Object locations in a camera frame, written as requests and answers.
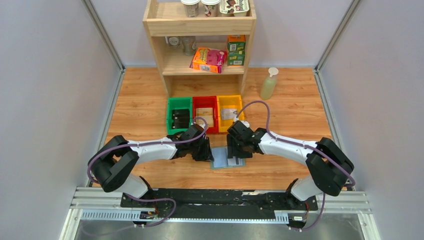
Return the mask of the grey-green card holder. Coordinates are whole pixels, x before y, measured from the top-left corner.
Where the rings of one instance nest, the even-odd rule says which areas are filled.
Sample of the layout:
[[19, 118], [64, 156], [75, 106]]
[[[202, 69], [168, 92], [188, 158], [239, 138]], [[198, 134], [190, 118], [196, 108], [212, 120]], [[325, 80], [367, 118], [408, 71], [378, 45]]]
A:
[[246, 161], [244, 158], [242, 158], [244, 159], [243, 166], [228, 166], [228, 159], [231, 158], [228, 158], [228, 148], [226, 146], [212, 148], [211, 153], [214, 158], [214, 160], [210, 163], [210, 168], [212, 170], [246, 166]]

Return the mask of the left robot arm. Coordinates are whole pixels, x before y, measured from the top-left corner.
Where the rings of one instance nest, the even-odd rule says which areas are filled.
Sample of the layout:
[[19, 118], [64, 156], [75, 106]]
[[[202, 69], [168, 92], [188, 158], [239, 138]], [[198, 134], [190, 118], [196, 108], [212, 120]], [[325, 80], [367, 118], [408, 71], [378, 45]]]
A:
[[113, 137], [87, 164], [87, 175], [104, 192], [121, 192], [133, 197], [140, 207], [148, 207], [153, 201], [148, 183], [132, 174], [136, 165], [156, 161], [173, 160], [191, 155], [201, 162], [212, 162], [214, 157], [206, 130], [196, 123], [185, 131], [150, 141], [126, 140], [122, 135]]

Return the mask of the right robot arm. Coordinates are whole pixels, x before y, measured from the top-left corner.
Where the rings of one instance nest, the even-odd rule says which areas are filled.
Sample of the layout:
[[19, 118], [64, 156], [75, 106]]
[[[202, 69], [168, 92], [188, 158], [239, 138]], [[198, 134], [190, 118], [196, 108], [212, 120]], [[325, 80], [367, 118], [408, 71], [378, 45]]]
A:
[[321, 193], [336, 197], [350, 179], [354, 164], [330, 139], [306, 141], [278, 135], [266, 128], [252, 130], [243, 121], [227, 130], [232, 156], [250, 158], [253, 154], [290, 159], [308, 168], [309, 175], [294, 180], [287, 188], [286, 205], [299, 209], [307, 199]]

